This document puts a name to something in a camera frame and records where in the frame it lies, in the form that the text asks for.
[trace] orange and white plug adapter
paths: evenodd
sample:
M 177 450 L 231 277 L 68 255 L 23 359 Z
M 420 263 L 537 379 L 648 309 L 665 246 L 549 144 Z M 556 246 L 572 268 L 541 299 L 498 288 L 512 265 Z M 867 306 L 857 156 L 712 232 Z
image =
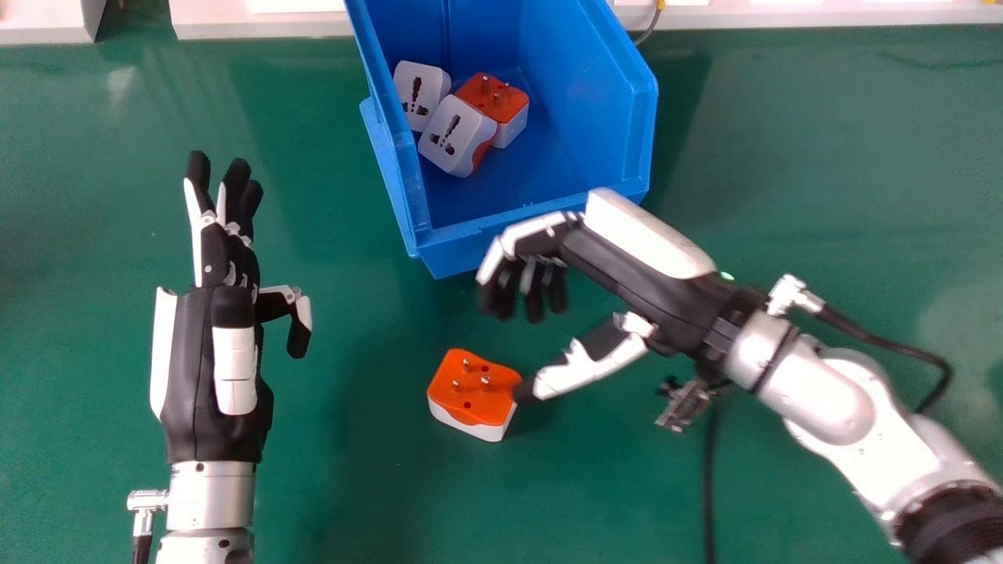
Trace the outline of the orange and white plug adapter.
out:
M 402 60 L 393 69 L 393 85 L 412 131 L 425 130 L 442 98 L 452 89 L 449 73 L 437 66 Z
M 460 178 L 473 174 L 494 140 L 498 124 L 449 94 L 418 139 L 418 153 L 444 172 Z
M 516 412 L 512 392 L 522 381 L 512 368 L 451 348 L 428 384 L 428 409 L 453 429 L 497 443 Z
M 483 72 L 478 72 L 456 92 L 456 97 L 498 122 L 492 147 L 505 149 L 526 129 L 530 118 L 530 96 L 523 90 Z

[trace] green table surface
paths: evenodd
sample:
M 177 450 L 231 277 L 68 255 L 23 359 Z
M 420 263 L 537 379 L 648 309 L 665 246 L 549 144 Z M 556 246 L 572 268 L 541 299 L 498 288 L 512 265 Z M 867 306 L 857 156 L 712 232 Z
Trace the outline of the green table surface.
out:
M 263 282 L 313 298 L 308 357 L 273 346 L 262 367 L 277 404 L 259 562 L 702 561 L 705 422 L 651 425 L 685 360 L 527 409 L 498 445 L 434 421 L 424 389 L 447 348 L 529 372 L 619 304 L 573 277 L 571 312 L 503 324 L 475 314 L 469 276 L 408 259 L 351 39 L 179 43 L 162 9 L 129 5 L 96 45 L 0 50 L 0 562 L 127 561 L 126 494 L 166 486 L 152 300 L 191 280 L 197 148 L 218 174 L 252 163 Z M 661 84 L 647 208 L 739 281 L 796 273 L 947 355 L 936 416 L 1003 477 L 1003 30 L 686 32 L 642 50 Z M 935 379 L 866 350 L 908 404 Z M 720 562 L 903 561 L 775 415 L 745 394 L 722 407 Z

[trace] gray wire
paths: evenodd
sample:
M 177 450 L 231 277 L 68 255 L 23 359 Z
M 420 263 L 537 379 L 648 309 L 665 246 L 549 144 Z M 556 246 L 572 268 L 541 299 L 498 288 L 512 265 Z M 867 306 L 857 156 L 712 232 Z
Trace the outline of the gray wire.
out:
M 660 17 L 662 17 L 662 10 L 656 8 L 655 16 L 651 18 L 651 24 L 648 25 L 648 29 L 646 29 L 644 33 L 641 34 L 640 37 L 634 40 L 634 45 L 640 45 L 641 43 L 647 41 L 649 37 L 651 37 L 651 34 L 655 32 L 655 26 L 658 25 L 658 18 Z

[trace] blue storage box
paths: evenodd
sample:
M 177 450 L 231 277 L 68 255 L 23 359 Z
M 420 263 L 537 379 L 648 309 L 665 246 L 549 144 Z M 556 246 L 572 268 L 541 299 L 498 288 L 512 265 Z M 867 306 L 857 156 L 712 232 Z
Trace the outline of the blue storage box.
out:
M 658 85 L 605 0 L 347 0 L 371 96 L 361 104 L 407 254 L 435 278 L 475 269 L 507 226 L 648 192 Z M 530 94 L 530 122 L 469 178 L 416 150 L 392 72 L 487 72 Z

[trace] robotic arm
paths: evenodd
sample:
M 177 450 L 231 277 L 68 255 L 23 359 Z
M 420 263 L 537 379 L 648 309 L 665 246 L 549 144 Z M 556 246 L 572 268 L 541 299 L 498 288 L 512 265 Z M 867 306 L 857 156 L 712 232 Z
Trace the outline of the robotic arm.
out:
M 682 353 L 695 361 L 697 377 L 670 393 L 656 424 L 682 431 L 714 389 L 733 382 L 843 473 L 911 561 L 1003 562 L 1000 487 L 946 430 L 902 409 L 877 362 L 825 347 L 784 316 L 796 307 L 858 338 L 937 364 L 947 376 L 946 362 L 870 335 L 789 275 L 768 295 L 725 280 L 692 242 L 609 190 L 592 192 L 584 214 L 551 214 L 498 236 L 477 272 L 479 309 L 507 319 L 522 293 L 531 321 L 540 321 L 546 292 L 552 309 L 561 311 L 567 295 L 557 272 L 564 267 L 585 272 L 630 312 L 572 340 L 517 390 L 518 401 L 582 387 L 649 350 Z M 921 411 L 946 383 L 945 377 Z
M 170 490 L 132 492 L 132 563 L 145 564 L 153 515 L 166 512 L 157 564 L 250 564 L 255 472 L 272 429 L 274 396 L 261 377 L 262 324 L 289 315 L 287 351 L 302 358 L 312 331 L 298 288 L 261 288 L 252 250 L 262 189 L 241 159 L 209 196 L 210 163 L 189 159 L 184 181 L 195 284 L 156 290 L 149 404 L 163 426 Z

